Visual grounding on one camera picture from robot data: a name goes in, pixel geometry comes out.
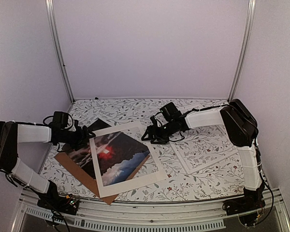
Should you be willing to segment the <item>white mat board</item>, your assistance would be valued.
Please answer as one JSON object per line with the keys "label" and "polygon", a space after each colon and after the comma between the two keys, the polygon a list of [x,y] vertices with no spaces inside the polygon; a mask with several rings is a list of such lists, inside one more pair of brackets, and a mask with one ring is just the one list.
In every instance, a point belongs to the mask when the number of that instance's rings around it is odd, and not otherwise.
{"label": "white mat board", "polygon": [[90,149],[100,197],[109,197],[165,180],[167,174],[139,122],[94,131]]}

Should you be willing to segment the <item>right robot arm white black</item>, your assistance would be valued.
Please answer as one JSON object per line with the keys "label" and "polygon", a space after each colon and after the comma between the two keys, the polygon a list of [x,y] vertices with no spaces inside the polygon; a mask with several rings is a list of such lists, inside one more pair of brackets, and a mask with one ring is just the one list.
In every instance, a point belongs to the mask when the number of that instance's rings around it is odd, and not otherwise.
{"label": "right robot arm white black", "polygon": [[235,214],[265,206],[262,194],[265,183],[261,176],[261,154],[257,141],[258,124],[239,99],[221,106],[193,108],[185,113],[171,102],[160,108],[159,112],[167,121],[166,124],[158,125],[158,120],[152,116],[152,124],[146,128],[141,137],[142,141],[165,145],[170,142],[171,135],[177,132],[223,125],[230,142],[239,152],[245,177],[244,196],[224,201],[223,209],[228,214]]}

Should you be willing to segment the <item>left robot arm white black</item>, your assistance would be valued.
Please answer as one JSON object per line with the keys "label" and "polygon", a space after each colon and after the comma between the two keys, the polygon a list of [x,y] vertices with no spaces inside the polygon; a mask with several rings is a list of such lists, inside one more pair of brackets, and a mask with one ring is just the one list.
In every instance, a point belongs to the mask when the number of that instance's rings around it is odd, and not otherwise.
{"label": "left robot arm white black", "polygon": [[80,127],[69,113],[55,111],[51,122],[41,124],[0,121],[0,172],[14,186],[31,189],[52,210],[62,206],[63,197],[55,183],[46,180],[27,166],[18,155],[18,145],[24,143],[61,143],[77,149],[95,137],[86,126]]}

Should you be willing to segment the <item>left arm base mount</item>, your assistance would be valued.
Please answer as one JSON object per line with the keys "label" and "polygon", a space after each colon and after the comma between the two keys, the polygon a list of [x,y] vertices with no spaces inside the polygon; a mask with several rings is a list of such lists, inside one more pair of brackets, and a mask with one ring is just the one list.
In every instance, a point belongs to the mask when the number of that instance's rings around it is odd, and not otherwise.
{"label": "left arm base mount", "polygon": [[72,194],[60,196],[54,182],[49,181],[46,193],[35,193],[39,197],[37,203],[39,207],[53,210],[54,212],[76,215],[79,207],[78,198],[74,197]]}

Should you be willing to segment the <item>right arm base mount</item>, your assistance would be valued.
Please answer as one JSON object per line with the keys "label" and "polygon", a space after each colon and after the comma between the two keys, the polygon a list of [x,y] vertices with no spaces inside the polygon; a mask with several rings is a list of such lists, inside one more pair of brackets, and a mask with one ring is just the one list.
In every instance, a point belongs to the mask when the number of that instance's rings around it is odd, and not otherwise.
{"label": "right arm base mount", "polygon": [[249,193],[248,190],[244,191],[244,193],[247,194],[244,197],[225,200],[222,209],[228,216],[244,213],[244,215],[238,217],[240,223],[248,228],[255,227],[264,222],[273,210],[275,197],[273,191],[271,189],[268,190],[271,194],[271,206],[267,213],[265,212],[263,194],[261,193],[255,198],[255,195]]}

